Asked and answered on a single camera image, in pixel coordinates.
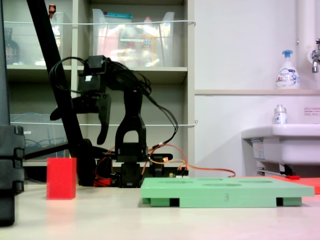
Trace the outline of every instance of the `red cube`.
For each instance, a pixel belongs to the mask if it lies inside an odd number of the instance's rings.
[[[46,199],[70,200],[76,197],[77,159],[48,158],[46,168]]]

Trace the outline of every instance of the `faucet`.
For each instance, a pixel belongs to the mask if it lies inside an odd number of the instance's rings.
[[[318,49],[317,50],[313,50],[312,53],[311,53],[311,57],[312,57],[312,72],[315,74],[315,73],[318,73],[319,72],[319,67],[318,67],[318,62],[319,61],[319,57],[320,57],[320,38],[317,38],[315,40],[317,46],[318,46]]]

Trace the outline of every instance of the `black equipment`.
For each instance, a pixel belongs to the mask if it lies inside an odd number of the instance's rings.
[[[3,6],[0,0],[0,226],[15,222],[15,195],[24,191],[25,136],[10,126]]]
[[[2,48],[0,50],[0,225],[14,223],[14,195],[24,190],[23,159],[37,158],[68,149],[70,155],[77,159],[77,175],[82,186],[93,186],[96,177],[96,159],[114,159],[123,162],[121,171],[107,174],[118,181],[118,186],[121,188],[138,188],[142,179],[138,162],[149,161],[146,127],[141,118],[143,96],[158,107],[174,127],[172,136],[162,143],[168,143],[178,131],[177,120],[168,109],[158,105],[151,97],[150,81],[143,75],[138,72],[133,73],[124,65],[104,56],[90,56],[87,60],[67,57],[61,60],[44,0],[26,1],[57,103],[57,109],[52,112],[50,119],[62,120],[68,142],[25,155],[22,127],[10,126],[3,9],[0,0],[0,34],[2,34],[0,37]],[[62,65],[67,59],[77,59],[84,65],[76,91],[68,87]],[[105,142],[111,106],[111,97],[106,88],[123,91],[125,104],[125,117],[115,136],[115,151],[109,154],[108,150],[92,146],[90,140],[83,138],[77,119],[77,114],[97,113],[101,123],[97,144]],[[80,96],[72,99],[70,92],[79,93]],[[124,142],[124,136],[129,131],[138,133],[138,142]],[[159,161],[163,157],[168,157],[169,160],[173,158],[171,154],[153,154],[150,157],[157,157]],[[154,177],[161,177],[163,165],[156,165],[150,165],[150,173]]]

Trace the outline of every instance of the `robotic arm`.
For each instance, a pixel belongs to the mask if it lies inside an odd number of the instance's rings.
[[[106,88],[114,91],[123,91],[125,116],[116,131],[115,151],[108,157],[123,163],[121,165],[121,173],[116,175],[119,178],[119,186],[122,188],[138,188],[141,180],[138,162],[149,161],[146,143],[147,132],[141,117],[143,95],[147,96],[161,110],[165,108],[159,106],[150,96],[151,88],[148,80],[138,79],[132,71],[121,63],[113,62],[110,58],[106,58],[103,55],[90,56],[86,61],[82,59],[78,60],[84,63],[84,71],[79,74],[78,90],[75,91],[80,96],[71,100],[72,110],[76,114],[98,113],[101,123],[101,130],[97,138],[98,145],[105,142],[110,120],[111,97],[106,92]],[[53,67],[50,71],[52,82],[55,82],[55,78],[57,78],[55,73],[57,66]],[[63,91],[71,91],[61,85],[56,85],[55,87]],[[58,107],[53,111],[50,119],[58,120],[62,116],[62,112]],[[176,134],[176,127],[178,125],[175,126],[173,135]],[[137,132],[138,142],[124,142],[126,133],[130,131]],[[103,148],[96,148],[96,150],[105,151]],[[172,159],[172,155],[170,154],[162,154],[162,156]],[[159,173],[163,174],[163,165],[153,164],[151,168],[151,173],[153,173],[154,177],[156,175],[157,177],[161,177]]]

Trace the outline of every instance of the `table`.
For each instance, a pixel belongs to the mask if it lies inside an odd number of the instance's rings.
[[[142,205],[140,189],[77,187],[46,200],[46,185],[16,197],[16,222],[0,240],[319,240],[320,195],[302,207],[178,208]]]

